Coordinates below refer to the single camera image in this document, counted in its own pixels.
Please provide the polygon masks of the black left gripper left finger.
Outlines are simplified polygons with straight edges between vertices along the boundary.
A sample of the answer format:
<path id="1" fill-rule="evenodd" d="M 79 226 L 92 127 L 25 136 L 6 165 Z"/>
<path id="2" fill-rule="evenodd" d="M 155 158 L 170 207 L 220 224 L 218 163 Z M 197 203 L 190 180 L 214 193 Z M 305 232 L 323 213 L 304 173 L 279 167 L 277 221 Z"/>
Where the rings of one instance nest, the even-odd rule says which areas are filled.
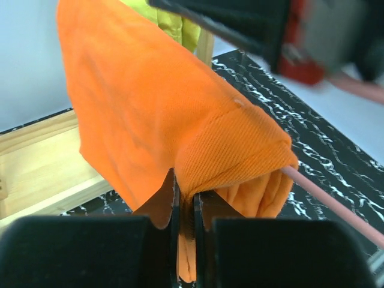
<path id="1" fill-rule="evenodd" d="M 148 220 L 140 264 L 140 287 L 178 287 L 178 233 L 180 192 L 173 169 L 160 189 L 135 216 Z"/>

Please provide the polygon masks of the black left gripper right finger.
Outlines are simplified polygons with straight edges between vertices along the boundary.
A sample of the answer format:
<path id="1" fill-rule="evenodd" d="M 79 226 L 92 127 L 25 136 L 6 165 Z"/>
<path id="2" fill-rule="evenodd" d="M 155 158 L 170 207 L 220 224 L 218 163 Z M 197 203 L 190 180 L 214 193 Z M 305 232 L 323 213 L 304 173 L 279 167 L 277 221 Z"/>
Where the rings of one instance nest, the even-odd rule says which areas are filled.
<path id="1" fill-rule="evenodd" d="M 217 287 L 219 249 L 216 243 L 218 235 L 214 232 L 214 221 L 239 217 L 240 213 L 214 191 L 194 195 L 197 287 Z"/>

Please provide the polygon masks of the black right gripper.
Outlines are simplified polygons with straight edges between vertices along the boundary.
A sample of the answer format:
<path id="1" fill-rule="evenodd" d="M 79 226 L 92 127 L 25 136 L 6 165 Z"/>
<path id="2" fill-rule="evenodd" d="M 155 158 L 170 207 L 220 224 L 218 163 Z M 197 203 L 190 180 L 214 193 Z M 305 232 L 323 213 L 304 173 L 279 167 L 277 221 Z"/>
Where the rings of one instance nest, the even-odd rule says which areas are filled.
<path id="1" fill-rule="evenodd" d="M 363 80 L 383 83 L 382 1 L 160 0 L 150 5 L 190 19 L 297 82 L 313 86 L 352 64 Z"/>

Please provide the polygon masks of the orange trousers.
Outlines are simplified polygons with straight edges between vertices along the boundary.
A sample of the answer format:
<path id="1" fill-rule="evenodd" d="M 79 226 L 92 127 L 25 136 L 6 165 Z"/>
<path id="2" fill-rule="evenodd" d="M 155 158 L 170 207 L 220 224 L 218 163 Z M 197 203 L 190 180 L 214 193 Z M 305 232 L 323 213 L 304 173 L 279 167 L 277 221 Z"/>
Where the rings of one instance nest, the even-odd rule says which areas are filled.
<path id="1" fill-rule="evenodd" d="M 121 1 L 59 1 L 58 35 L 84 159 L 137 210 L 170 169 L 181 191 L 179 276 L 196 280 L 193 196 L 276 217 L 298 166 L 290 136 L 156 24 Z"/>

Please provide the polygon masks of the pink wire hanger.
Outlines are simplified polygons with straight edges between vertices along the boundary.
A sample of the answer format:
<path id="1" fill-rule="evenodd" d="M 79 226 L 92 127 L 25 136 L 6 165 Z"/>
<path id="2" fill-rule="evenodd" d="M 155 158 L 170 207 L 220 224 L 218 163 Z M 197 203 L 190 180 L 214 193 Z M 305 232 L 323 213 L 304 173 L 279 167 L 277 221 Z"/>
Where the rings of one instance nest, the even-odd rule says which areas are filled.
<path id="1" fill-rule="evenodd" d="M 323 189 L 318 187 L 311 180 L 299 173 L 291 166 L 286 166 L 280 169 L 285 175 L 290 177 L 295 183 L 299 184 L 306 192 L 317 198 L 320 202 L 326 205 L 330 210 L 337 214 L 344 221 L 348 222 L 359 233 L 364 235 L 368 240 L 374 243 L 379 248 L 383 249 L 383 234 L 362 218 L 355 215 L 351 210 L 347 209 L 339 201 L 330 196 Z"/>

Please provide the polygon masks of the yellow-green folded trousers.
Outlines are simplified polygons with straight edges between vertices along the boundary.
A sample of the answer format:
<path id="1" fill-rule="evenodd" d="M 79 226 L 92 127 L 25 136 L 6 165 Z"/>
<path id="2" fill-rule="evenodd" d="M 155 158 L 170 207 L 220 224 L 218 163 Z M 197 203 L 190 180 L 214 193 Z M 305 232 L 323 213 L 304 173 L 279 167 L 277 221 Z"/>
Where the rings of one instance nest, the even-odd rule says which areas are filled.
<path id="1" fill-rule="evenodd" d="M 195 52 L 201 32 L 199 25 L 182 16 L 151 7 L 145 0 L 122 0 L 121 2 L 155 23 L 191 53 Z"/>

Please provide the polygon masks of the wooden clothes rack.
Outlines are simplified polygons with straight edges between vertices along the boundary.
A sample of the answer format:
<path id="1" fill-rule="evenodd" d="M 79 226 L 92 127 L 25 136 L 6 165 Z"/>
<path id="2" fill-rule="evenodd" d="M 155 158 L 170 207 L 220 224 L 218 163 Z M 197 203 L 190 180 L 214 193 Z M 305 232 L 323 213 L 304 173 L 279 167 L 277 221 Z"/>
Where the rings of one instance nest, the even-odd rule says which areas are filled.
<path id="1" fill-rule="evenodd" d="M 81 156 L 72 110 L 1 135 L 1 230 L 59 215 L 112 190 Z"/>

